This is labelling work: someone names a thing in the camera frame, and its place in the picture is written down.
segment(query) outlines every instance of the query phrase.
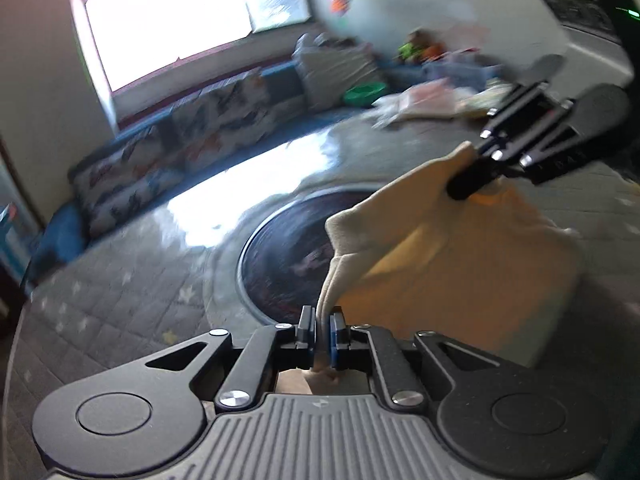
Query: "ribbed rubber pad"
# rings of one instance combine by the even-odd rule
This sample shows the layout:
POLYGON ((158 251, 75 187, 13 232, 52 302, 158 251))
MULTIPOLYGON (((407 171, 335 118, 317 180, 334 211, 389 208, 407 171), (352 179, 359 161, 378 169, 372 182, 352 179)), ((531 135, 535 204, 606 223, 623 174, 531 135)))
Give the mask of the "ribbed rubber pad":
MULTIPOLYGON (((62 478, 53 475, 49 480, 62 478)), ((255 410, 219 416, 191 454, 146 478, 482 480, 491 477, 456 462, 436 441, 425 420, 389 412, 372 395, 271 394, 255 410)))

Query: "green bowl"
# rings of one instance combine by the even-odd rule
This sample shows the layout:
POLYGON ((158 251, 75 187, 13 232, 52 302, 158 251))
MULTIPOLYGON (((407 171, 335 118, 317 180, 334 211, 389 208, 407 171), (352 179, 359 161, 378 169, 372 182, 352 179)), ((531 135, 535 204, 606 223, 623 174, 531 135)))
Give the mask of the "green bowl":
POLYGON ((386 83, 371 83, 368 85, 354 86, 347 90, 342 98, 347 106, 356 108, 370 107, 376 99, 389 93, 386 83))

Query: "gray pillow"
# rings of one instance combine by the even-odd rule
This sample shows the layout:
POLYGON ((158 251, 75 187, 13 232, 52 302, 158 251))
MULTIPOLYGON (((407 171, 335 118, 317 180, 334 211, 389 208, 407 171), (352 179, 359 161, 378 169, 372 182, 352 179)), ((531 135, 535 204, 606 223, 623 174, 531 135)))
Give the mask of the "gray pillow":
POLYGON ((309 46, 312 43, 310 35, 305 34, 298 40, 292 56, 310 111, 321 112, 338 106, 344 93, 354 86, 383 81, 366 46, 309 46))

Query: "window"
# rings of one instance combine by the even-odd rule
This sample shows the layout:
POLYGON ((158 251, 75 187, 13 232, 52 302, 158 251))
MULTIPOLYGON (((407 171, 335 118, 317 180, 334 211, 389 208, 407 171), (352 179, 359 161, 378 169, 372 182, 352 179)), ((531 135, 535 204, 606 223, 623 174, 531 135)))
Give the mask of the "window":
POLYGON ((85 0, 112 90, 251 32, 304 22, 307 0, 85 0))

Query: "cloth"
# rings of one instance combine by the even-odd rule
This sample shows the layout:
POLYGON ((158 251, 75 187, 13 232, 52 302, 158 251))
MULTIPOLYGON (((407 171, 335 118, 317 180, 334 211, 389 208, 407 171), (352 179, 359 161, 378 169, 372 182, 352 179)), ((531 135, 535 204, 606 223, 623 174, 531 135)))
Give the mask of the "cloth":
POLYGON ((530 365, 580 267, 577 241, 506 179, 469 199, 446 193, 476 158, 470 143, 427 162, 326 222, 335 256, 318 302, 318 343, 340 305, 348 324, 396 338, 435 330, 530 365))

